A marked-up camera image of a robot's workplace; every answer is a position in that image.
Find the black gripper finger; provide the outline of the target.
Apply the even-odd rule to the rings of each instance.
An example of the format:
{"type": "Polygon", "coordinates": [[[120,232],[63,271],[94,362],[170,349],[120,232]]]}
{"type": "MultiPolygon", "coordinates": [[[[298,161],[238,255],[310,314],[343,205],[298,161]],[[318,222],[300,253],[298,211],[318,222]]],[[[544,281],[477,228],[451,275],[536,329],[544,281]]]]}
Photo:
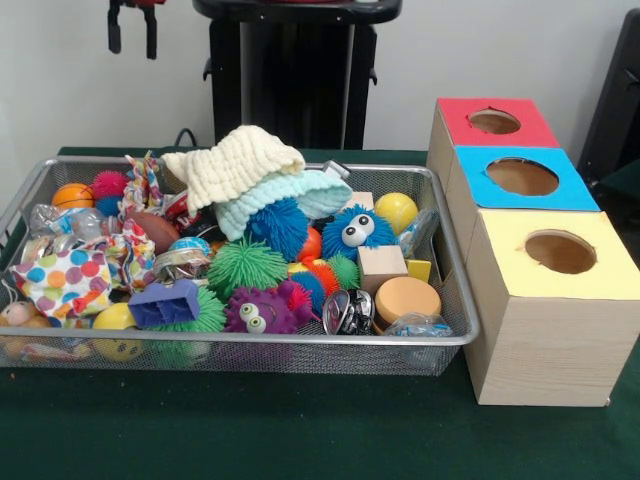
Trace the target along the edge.
{"type": "Polygon", "coordinates": [[[110,2],[107,12],[108,48],[114,54],[121,53],[121,29],[118,23],[121,5],[121,2],[110,2]]]}
{"type": "Polygon", "coordinates": [[[154,6],[144,7],[144,21],[146,24],[146,57],[155,60],[157,58],[157,20],[154,6]]]}

